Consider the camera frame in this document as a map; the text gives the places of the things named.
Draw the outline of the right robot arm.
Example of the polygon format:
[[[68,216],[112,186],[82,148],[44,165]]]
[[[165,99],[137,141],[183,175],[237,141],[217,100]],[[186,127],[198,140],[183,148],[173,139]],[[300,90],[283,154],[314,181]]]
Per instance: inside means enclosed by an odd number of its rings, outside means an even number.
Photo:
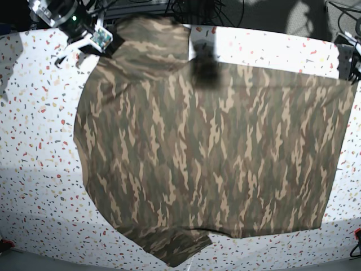
[[[67,37],[67,46],[58,55],[55,65],[75,50],[111,58],[123,44],[115,30],[104,25],[106,11],[115,1],[29,1],[30,10],[49,27],[58,28]]]

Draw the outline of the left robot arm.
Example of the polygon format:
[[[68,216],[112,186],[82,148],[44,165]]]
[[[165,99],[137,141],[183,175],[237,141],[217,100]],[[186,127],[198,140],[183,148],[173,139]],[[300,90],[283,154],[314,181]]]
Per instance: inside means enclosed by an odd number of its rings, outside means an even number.
[[[337,67],[339,79],[348,81],[352,85],[360,81],[360,33],[358,36],[353,36],[350,32],[343,31],[340,22],[345,14],[349,15],[349,12],[359,4],[360,1],[357,1],[352,6],[341,9],[341,14],[337,19],[339,32],[335,39],[339,52]]]

